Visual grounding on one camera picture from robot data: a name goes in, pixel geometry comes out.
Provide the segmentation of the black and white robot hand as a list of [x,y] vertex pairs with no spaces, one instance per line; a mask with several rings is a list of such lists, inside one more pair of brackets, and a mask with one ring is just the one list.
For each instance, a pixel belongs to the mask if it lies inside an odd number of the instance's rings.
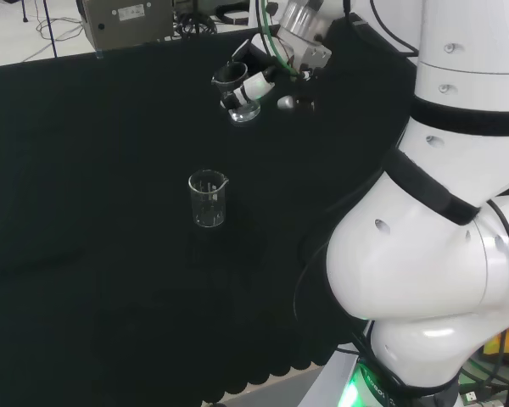
[[331,57],[332,51],[320,43],[301,40],[292,46],[276,36],[256,34],[234,51],[211,83],[220,92],[222,108],[246,115],[260,109],[279,80],[303,84],[314,79]]

